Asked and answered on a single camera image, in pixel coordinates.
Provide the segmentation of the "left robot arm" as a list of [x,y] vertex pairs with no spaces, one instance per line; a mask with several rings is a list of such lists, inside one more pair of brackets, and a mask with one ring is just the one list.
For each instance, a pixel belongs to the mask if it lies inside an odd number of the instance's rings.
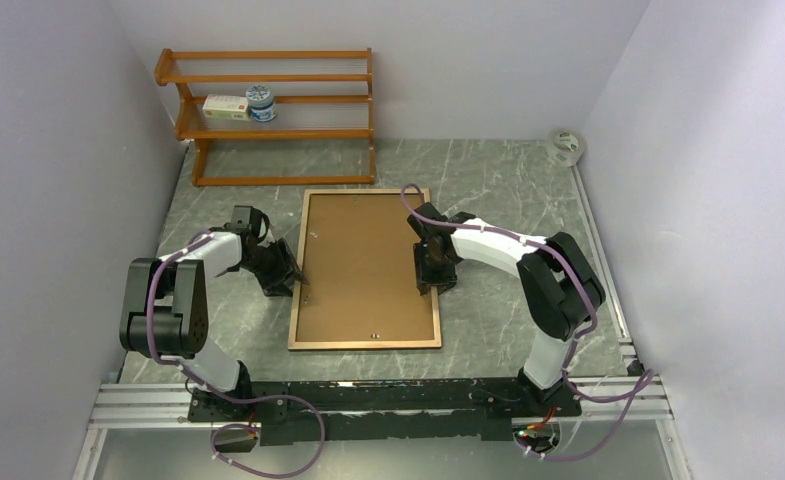
[[250,272],[267,297],[289,297],[295,283],[307,281],[269,217],[238,205],[228,222],[198,232],[183,248],[130,263],[119,326],[125,351],[177,368],[230,420],[245,418],[255,395],[244,363],[209,336],[207,287],[240,270]]

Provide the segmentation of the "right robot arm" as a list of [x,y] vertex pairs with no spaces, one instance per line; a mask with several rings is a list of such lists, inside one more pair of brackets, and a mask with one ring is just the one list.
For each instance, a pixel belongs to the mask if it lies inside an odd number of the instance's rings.
[[520,281],[537,329],[530,355],[520,370],[521,408],[540,415],[567,386],[566,363],[581,327],[592,325],[605,302],[605,289],[574,237],[525,236],[491,225],[466,212],[448,218],[432,203],[410,210],[407,223],[414,244],[420,294],[442,294],[456,286],[456,266],[479,262]]

